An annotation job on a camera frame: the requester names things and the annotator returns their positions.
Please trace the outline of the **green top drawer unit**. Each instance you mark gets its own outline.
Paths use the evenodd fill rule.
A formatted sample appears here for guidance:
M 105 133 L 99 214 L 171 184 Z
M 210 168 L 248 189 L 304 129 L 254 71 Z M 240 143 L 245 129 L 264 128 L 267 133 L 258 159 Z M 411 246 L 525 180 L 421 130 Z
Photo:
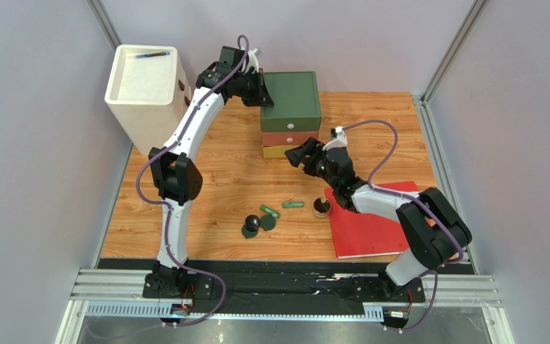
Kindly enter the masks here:
M 267 72 L 264 80 L 274 105 L 261 108 L 263 133 L 316 132 L 320 129 L 322 111 L 316 72 Z

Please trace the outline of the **red drawer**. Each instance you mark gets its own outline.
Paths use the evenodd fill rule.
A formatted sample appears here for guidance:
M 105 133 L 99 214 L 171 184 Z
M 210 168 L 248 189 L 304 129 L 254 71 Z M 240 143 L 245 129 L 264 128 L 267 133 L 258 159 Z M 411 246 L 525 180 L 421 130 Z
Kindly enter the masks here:
M 262 146 L 301 145 L 310 138 L 318 138 L 318 131 L 262 133 Z

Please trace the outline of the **black round ball sponge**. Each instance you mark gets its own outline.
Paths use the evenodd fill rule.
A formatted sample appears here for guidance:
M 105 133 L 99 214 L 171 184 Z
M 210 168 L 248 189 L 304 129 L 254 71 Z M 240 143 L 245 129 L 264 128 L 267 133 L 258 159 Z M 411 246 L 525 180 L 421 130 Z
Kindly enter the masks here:
M 245 218 L 245 227 L 249 231 L 258 231 L 261 226 L 261 219 L 257 215 L 249 215 Z

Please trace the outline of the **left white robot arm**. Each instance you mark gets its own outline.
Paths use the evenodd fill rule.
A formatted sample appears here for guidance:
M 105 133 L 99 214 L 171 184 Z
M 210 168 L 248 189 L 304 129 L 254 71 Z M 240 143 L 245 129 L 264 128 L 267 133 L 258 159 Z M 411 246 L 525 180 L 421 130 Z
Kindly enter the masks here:
M 195 165 L 203 139 L 226 101 L 239 97 L 247 107 L 272 107 L 261 68 L 236 72 L 230 79 L 204 71 L 197 80 L 189 108 L 174 134 L 162 148 L 150 152 L 150 171 L 163 207 L 163 228 L 153 276 L 179 285 L 185 278 L 188 259 L 188 221 L 203 177 Z

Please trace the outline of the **yellow bottom drawer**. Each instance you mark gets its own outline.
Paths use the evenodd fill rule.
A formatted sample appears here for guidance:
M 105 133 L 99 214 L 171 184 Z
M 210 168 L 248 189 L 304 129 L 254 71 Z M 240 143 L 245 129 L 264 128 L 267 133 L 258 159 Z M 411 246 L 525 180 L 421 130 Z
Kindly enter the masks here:
M 263 146 L 262 153 L 265 159 L 286 158 L 285 152 L 297 149 L 297 145 Z

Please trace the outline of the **green tube right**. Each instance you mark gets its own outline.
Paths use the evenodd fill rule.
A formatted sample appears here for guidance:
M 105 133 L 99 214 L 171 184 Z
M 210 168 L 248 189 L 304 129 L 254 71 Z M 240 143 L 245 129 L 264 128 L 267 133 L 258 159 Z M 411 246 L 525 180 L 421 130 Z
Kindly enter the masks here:
M 281 207 L 284 209 L 296 209 L 304 207 L 303 201 L 286 201 L 281 204 Z

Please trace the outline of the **green tube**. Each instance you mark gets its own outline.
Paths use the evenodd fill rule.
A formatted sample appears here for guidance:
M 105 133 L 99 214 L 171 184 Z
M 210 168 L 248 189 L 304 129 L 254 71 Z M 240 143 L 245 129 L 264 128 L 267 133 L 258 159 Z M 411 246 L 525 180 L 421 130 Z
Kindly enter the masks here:
M 264 212 L 265 214 L 268 214 L 269 216 L 274 217 L 275 219 L 279 219 L 280 216 L 281 216 L 281 214 L 278 211 L 276 211 L 275 209 L 273 209 L 273 208 L 271 208 L 267 205 L 262 204 L 262 205 L 260 205 L 259 208 L 262 212 Z
M 281 204 L 281 207 L 284 209 L 296 209 L 304 207 L 303 201 L 286 201 Z

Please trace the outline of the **green tube left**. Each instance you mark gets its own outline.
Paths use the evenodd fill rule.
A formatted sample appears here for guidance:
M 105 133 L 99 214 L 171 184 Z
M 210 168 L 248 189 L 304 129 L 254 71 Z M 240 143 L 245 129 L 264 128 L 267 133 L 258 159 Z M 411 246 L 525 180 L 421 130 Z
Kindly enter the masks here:
M 271 208 L 267 205 L 262 204 L 262 205 L 260 205 L 259 208 L 262 212 L 264 212 L 265 214 L 268 214 L 269 216 L 274 217 L 275 219 L 279 219 L 280 216 L 281 216 L 281 214 L 278 211 L 276 211 L 275 209 L 273 209 L 273 208 Z

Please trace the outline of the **dark green disc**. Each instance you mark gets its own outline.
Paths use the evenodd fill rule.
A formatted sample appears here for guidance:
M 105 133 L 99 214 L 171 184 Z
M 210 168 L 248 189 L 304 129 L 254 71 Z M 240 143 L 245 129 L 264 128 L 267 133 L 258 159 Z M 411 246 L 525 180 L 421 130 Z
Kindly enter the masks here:
M 259 222 L 264 231 L 271 231 L 276 226 L 276 219 L 271 215 L 263 215 Z
M 251 239 L 257 236 L 259 230 L 253 227 L 248 227 L 247 225 L 243 225 L 241 229 L 242 235 L 246 239 Z

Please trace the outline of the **red folder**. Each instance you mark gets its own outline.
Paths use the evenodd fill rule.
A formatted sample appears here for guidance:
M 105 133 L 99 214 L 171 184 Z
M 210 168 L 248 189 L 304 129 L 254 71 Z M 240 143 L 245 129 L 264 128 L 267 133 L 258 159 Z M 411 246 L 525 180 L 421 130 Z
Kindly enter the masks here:
M 339 259 L 356 259 L 402 254 L 409 248 L 404 231 L 397 222 L 396 209 L 405 200 L 400 193 L 409 193 L 418 197 L 419 188 L 413 181 L 384 183 L 377 185 L 381 189 L 390 189 L 395 195 L 373 191 L 365 186 L 360 191 L 373 194 L 376 199 L 368 199 L 365 204 L 371 208 L 385 210 L 386 216 L 358 214 L 343 209 L 334 197 L 332 188 L 326 188 L 324 195 L 331 203 L 329 223 L 332 232 L 334 250 Z

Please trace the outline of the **dark green disc left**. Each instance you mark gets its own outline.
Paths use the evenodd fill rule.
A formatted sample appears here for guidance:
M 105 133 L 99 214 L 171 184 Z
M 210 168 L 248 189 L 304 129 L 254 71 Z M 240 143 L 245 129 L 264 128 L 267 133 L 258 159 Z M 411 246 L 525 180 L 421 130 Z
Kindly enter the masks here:
M 248 227 L 247 225 L 243 225 L 241 229 L 242 235 L 246 239 L 251 239 L 257 236 L 259 230 L 253 227 Z

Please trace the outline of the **dark blue pen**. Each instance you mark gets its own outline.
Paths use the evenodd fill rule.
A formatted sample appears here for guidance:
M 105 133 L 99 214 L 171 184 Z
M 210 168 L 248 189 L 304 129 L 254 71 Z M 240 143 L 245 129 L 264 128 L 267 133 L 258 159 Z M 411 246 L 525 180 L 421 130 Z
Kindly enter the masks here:
M 146 58 L 162 57 L 162 56 L 168 56 L 168 55 L 170 55 L 169 51 L 152 52 L 152 53 L 145 53 L 145 54 L 137 54 L 133 58 L 134 59 L 146 59 Z

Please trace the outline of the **white drawer cabinet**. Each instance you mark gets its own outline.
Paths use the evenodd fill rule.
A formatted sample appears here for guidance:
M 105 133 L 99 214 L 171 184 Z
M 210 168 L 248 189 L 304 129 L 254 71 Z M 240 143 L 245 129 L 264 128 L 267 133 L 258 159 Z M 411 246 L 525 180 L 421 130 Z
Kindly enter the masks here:
M 133 58 L 164 51 L 170 55 Z M 146 156 L 174 134 L 193 91 L 175 47 L 121 44 L 115 51 L 105 102 L 138 152 Z

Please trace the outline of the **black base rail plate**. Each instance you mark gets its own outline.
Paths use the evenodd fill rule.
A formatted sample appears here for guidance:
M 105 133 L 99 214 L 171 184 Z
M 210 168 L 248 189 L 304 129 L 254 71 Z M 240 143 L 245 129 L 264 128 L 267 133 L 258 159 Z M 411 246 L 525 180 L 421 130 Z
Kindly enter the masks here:
M 179 285 L 153 276 L 154 259 L 103 259 L 98 271 L 138 272 L 140 295 L 149 298 L 194 296 L 196 312 L 218 304 L 219 314 L 361 315 L 364 304 L 424 305 L 428 279 L 404 287 L 384 282 L 382 262 L 284 262 L 190 260 Z

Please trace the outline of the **aluminium frame rail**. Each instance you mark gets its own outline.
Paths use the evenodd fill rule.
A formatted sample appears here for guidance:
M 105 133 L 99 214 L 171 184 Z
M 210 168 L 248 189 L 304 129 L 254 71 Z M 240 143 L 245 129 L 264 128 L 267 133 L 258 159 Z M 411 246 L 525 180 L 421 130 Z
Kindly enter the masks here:
M 425 311 L 477 310 L 492 343 L 512 343 L 501 298 L 492 277 L 440 274 L 412 281 L 395 295 L 377 286 L 377 275 L 339 269 L 300 272 L 225 269 L 220 279 L 191 274 L 180 292 L 162 292 L 145 270 L 81 269 L 72 288 L 59 343 L 73 343 L 86 317 L 145 317 L 166 322 L 194 320 L 349 321 L 379 324 L 406 319 L 425 327 Z

